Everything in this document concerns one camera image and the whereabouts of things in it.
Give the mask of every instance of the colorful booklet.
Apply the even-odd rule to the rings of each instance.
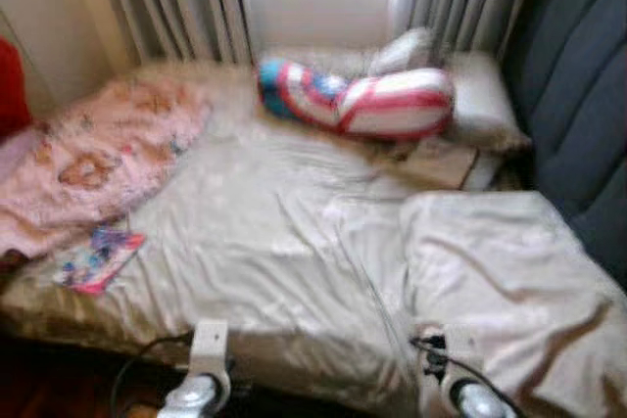
[[[145,240],[143,234],[98,227],[88,247],[76,247],[56,256],[64,262],[54,281],[81,293],[102,294]]]

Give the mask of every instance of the cable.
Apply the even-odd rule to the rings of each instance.
[[[413,339],[410,340],[410,343],[412,345],[414,345],[418,349],[422,349],[425,352],[430,352],[431,354],[435,354],[437,356],[440,356],[440,357],[446,359],[451,364],[454,364],[455,366],[460,367],[464,371],[469,372],[470,374],[475,376],[477,379],[479,379],[481,382],[483,382],[483,384],[488,389],[490,389],[498,398],[500,398],[502,401],[504,401],[514,411],[516,416],[518,416],[519,418],[525,418],[525,414],[518,407],[518,405],[516,405],[511,400],[511,398],[509,398],[507,395],[505,395],[503,392],[501,392],[497,388],[497,386],[495,386],[490,381],[490,379],[488,379],[486,376],[484,376],[481,372],[476,370],[474,367],[469,366],[469,365],[465,364],[464,362],[462,362],[462,361],[460,361],[458,359],[450,357],[449,355],[447,355],[445,352],[441,351],[440,349],[436,349],[436,348],[433,348],[433,347],[431,347],[429,345],[426,345],[425,342],[422,341],[420,338],[413,338]]]
[[[109,401],[109,413],[110,413],[111,418],[120,418],[120,416],[118,415],[118,391],[120,389],[121,380],[123,379],[124,374],[126,373],[126,371],[128,371],[130,366],[132,366],[136,361],[141,359],[148,351],[150,351],[156,345],[161,345],[163,343],[185,343],[187,345],[191,345],[191,342],[193,339],[194,339],[193,331],[190,331],[190,332],[184,333],[183,335],[178,335],[175,337],[157,338],[153,340],[152,342],[150,342],[148,345],[146,345],[144,348],[142,348],[133,357],[131,357],[124,364],[124,366],[121,367],[120,372],[118,372],[118,375],[116,376],[116,379],[114,380],[114,384],[111,387],[111,396],[110,396],[110,401]]]

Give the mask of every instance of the red and white striped pillow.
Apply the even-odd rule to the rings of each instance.
[[[439,69],[418,69],[348,83],[283,60],[261,64],[265,106],[333,132],[381,139],[419,139],[444,130],[455,88]]]
[[[335,101],[340,132],[386,139],[417,139],[444,130],[455,88],[439,69],[409,70],[357,80]]]

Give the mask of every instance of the wrinkled fabric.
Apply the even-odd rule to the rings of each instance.
[[[236,378],[409,417],[446,413],[408,339],[445,331],[456,355],[464,329],[531,416],[620,416],[625,297],[541,196],[408,200],[426,187],[372,165],[372,148],[259,115],[249,70],[187,78],[214,112],[129,215],[144,247],[97,299],[53,284],[60,259],[28,266],[0,298],[12,332],[135,352],[223,318]]]
[[[539,193],[415,197],[401,227],[416,334],[471,339],[530,416],[627,415],[627,298]]]

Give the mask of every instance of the dark blue headboard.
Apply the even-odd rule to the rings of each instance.
[[[526,0],[504,60],[533,185],[627,291],[627,0]]]

